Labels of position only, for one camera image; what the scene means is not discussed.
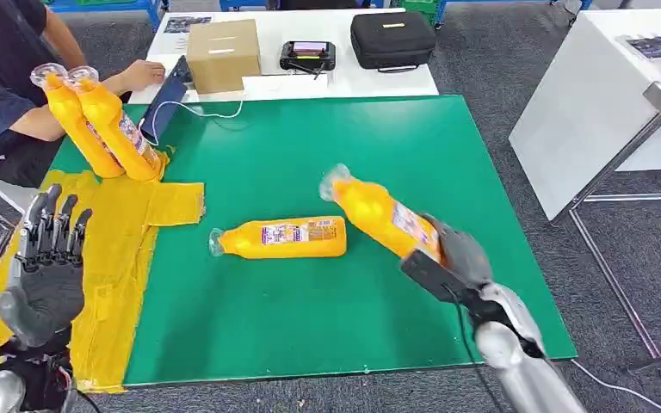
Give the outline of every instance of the cardboard box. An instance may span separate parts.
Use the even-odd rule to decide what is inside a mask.
[[[243,90],[242,76],[260,76],[254,20],[191,25],[186,61],[199,93]]]

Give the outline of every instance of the green board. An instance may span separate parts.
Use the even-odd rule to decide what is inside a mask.
[[[201,106],[230,114],[237,103]],[[338,258],[209,254],[215,227],[343,215],[318,196],[336,163],[473,234],[496,281],[528,305],[549,356],[576,355],[461,96],[246,102],[229,120],[179,109],[162,145],[176,148],[164,181],[204,182],[207,211],[198,225],[158,232],[126,385],[469,363],[455,307],[350,223]],[[76,171],[75,156],[65,145],[53,166]]]

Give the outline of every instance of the green crate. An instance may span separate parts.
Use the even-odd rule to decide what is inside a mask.
[[[437,12],[434,13],[422,13],[424,20],[426,20],[430,26],[434,27],[437,24]]]
[[[439,0],[399,0],[398,6],[406,11],[418,11],[427,17],[427,15],[436,15],[439,7]]]

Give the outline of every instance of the white cable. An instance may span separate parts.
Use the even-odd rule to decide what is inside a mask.
[[[158,111],[161,110],[161,108],[164,105],[167,105],[169,103],[172,104],[172,105],[178,105],[178,106],[188,110],[192,114],[195,114],[195,115],[200,116],[202,118],[217,117],[217,118],[222,118],[222,119],[231,119],[231,118],[237,116],[240,112],[242,112],[242,106],[244,105],[244,101],[239,101],[239,106],[237,107],[237,112],[234,112],[234,114],[200,114],[199,112],[196,112],[195,110],[193,110],[192,108],[189,108],[188,106],[184,105],[181,102],[176,102],[176,101],[161,102],[161,104],[158,105],[158,107],[156,108],[156,111],[153,112],[153,119],[151,119],[151,131],[153,132],[153,138],[156,140],[156,142],[158,142],[158,136],[156,136],[156,116],[158,116]]]
[[[658,409],[661,410],[661,405],[653,402],[649,398],[646,398],[645,396],[637,393],[636,391],[627,389],[626,387],[619,387],[618,385],[610,385],[610,384],[604,383],[603,381],[598,379],[594,374],[589,373],[589,370],[585,369],[581,364],[577,363],[576,360],[572,360],[571,362],[574,363],[574,366],[579,367],[584,373],[586,373],[586,375],[593,378],[594,381],[599,383],[600,385],[603,385],[604,387],[607,387],[607,388],[613,389],[613,390],[626,391],[627,393],[632,394],[633,396],[637,396],[638,398],[641,398],[642,400],[645,400],[647,403],[649,403],[649,404],[651,404],[651,405],[653,405],[653,406],[655,406],[655,407],[657,407]]]

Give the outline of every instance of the metal robot forearm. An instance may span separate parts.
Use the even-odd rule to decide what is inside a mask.
[[[481,295],[498,302],[508,314],[513,331],[498,322],[482,323],[475,330],[475,345],[485,364],[496,376],[519,413],[584,413],[558,369],[542,353],[527,353],[519,335],[540,344],[541,333],[518,296],[506,287],[491,283]]]

